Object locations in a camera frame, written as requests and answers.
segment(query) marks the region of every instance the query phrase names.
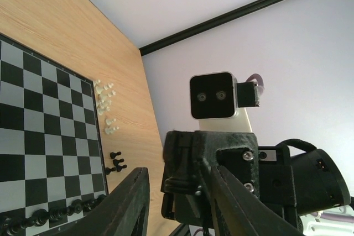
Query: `chessboard border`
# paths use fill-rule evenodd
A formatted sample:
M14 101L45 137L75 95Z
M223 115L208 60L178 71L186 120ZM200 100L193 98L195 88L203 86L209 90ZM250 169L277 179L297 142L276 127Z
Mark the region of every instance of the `chessboard border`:
M93 87L93 81L90 80L89 78L83 76L83 75L80 75L78 74L77 72L67 68L66 66L58 63L58 62L55 62L53 59L50 59L38 52L36 52L35 50L29 48L28 46L25 46L21 43L19 43L18 41L6 36L5 34L1 33L0 32L0 41L4 41L8 44L11 44L13 46L15 46L16 48L19 48L21 49L22 51L24 51L25 53L39 59L39 60L43 60L63 71L65 71L66 73L68 74L71 74L71 75L74 75L76 77L78 77L79 79L85 81L86 83L90 84L90 87L91 87L91 94L93 95L92 97L92 101L93 101L93 107L94 107L94 113L95 113L95 120L96 120L96 125L97 125L97 137L98 137L98 149L100 151L100 158L101 158L101 162L102 162L102 175L103 175L103 183L105 185L105 192L106 192L106 195L109 194L109 190L108 190L108 182L107 182L107 176L105 174L105 159L104 159L104 156L103 156L103 150L102 150L102 142L101 142L101 133L100 133L100 124L98 122L98 116L97 116L97 108L96 108L96 99L95 99L95 91L94 91L94 87ZM58 225L57 227L54 227L54 228L50 228L49 230L45 231L45 232L42 232L40 234L38 234L38 236L51 236L51 235L54 235L58 232L58 228L60 228L60 230L66 230L66 229L69 229L70 227L72 227L74 224L76 224L76 222L67 222L65 224L62 224L62 225Z

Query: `light wood surface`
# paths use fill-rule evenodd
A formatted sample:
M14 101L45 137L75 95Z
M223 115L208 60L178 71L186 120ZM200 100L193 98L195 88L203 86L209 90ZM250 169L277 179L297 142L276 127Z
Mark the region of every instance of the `light wood surface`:
M139 50L89 0L0 0L0 32L90 79L114 83L107 117L120 129L104 134L101 116L102 146L107 166L109 152L121 151L128 169L108 176L109 189L133 168L148 167L148 235L169 235L178 224L160 214L162 146Z

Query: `camera lens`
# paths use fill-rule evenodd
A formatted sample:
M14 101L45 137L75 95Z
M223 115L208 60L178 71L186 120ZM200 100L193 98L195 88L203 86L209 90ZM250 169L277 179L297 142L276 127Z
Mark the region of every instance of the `camera lens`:
M198 98L198 101L203 102L206 100L206 95L205 95L205 93L199 93L197 98Z
M226 93L225 93L225 91L219 91L218 93L216 93L216 97L217 97L217 99L219 99L219 100L225 99L225 98L226 98Z

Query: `black cylinder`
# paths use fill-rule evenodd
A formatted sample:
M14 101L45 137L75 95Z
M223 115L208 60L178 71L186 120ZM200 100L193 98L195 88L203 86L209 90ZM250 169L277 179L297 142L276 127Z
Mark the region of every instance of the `black cylinder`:
M298 215L345 206L348 187L338 167L321 149L291 157Z

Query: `chessboard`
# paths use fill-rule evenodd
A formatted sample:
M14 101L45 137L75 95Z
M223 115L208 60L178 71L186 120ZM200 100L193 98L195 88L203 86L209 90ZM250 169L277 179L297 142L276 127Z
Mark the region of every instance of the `chessboard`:
M107 195L92 81L4 35L0 49L0 218ZM85 214L16 235L53 235Z

